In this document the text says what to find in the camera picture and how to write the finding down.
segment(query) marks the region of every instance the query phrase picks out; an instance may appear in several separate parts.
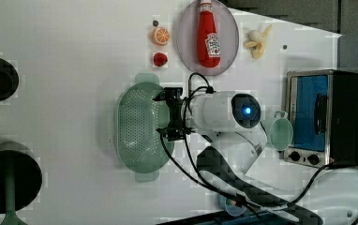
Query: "red strawberry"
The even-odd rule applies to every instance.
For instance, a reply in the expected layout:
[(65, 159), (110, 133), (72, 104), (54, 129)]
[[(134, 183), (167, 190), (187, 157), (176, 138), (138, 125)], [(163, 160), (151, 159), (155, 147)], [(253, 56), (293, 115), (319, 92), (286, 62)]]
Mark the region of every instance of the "red strawberry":
[(154, 64), (160, 68), (168, 62), (168, 57), (164, 53), (157, 52), (153, 58), (153, 61), (154, 61)]

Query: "blue light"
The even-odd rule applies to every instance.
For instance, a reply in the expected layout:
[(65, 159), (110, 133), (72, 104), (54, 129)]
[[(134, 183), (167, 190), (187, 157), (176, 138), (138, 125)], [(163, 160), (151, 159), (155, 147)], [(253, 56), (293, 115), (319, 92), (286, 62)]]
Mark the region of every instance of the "blue light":
[(249, 116), (251, 113), (252, 113), (251, 108), (249, 108), (249, 107), (243, 108), (243, 115)]

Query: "oven door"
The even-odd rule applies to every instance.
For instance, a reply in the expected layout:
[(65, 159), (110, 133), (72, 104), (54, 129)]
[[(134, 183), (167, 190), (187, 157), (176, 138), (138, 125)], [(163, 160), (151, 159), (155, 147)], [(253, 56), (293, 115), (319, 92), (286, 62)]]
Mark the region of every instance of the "oven door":
[(292, 147), (325, 151), (327, 103), (327, 75), (291, 77)]

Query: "orange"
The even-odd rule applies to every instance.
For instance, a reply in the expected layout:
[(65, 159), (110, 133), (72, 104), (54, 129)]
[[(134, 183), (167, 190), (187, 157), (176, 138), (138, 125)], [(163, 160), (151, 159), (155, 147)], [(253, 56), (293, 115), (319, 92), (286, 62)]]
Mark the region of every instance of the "orange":
[(156, 45), (166, 45), (170, 41), (170, 32), (162, 27), (156, 27), (152, 32), (152, 40)]

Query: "red ketchup bottle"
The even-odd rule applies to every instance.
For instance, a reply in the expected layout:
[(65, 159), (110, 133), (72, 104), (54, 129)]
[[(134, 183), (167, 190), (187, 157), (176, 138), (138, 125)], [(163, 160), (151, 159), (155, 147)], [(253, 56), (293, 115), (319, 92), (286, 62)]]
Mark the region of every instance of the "red ketchup bottle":
[(217, 38), (211, 0), (201, 0), (197, 54), (203, 67), (214, 68), (220, 62), (220, 46)]

